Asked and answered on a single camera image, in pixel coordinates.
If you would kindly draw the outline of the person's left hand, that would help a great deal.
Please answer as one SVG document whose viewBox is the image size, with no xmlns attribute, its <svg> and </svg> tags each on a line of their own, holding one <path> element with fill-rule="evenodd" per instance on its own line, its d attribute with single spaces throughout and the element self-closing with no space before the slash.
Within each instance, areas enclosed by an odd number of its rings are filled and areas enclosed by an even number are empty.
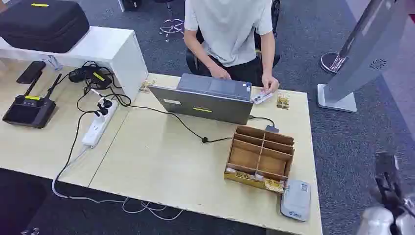
<svg viewBox="0 0 415 235">
<path fill-rule="evenodd" d="M 262 75 L 263 92 L 265 94 L 271 94 L 278 90 L 279 81 L 274 78 L 271 74 L 264 73 Z"/>
</svg>

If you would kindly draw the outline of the person's right hand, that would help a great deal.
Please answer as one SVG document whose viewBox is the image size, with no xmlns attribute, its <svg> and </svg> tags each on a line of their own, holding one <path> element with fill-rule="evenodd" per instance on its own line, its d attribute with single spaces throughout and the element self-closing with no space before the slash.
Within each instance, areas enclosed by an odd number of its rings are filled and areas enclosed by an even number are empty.
<svg viewBox="0 0 415 235">
<path fill-rule="evenodd" d="M 230 74 L 224 68 L 218 65 L 212 66 L 208 70 L 211 76 L 214 78 L 231 80 Z"/>
</svg>

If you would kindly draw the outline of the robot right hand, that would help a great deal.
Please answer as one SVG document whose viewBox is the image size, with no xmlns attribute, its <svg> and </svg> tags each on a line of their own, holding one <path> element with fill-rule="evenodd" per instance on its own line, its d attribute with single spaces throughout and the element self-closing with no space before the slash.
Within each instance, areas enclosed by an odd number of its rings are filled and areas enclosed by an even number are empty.
<svg viewBox="0 0 415 235">
<path fill-rule="evenodd" d="M 394 210 L 403 204 L 396 156 L 389 152 L 375 153 L 375 181 L 380 203 Z"/>
</svg>

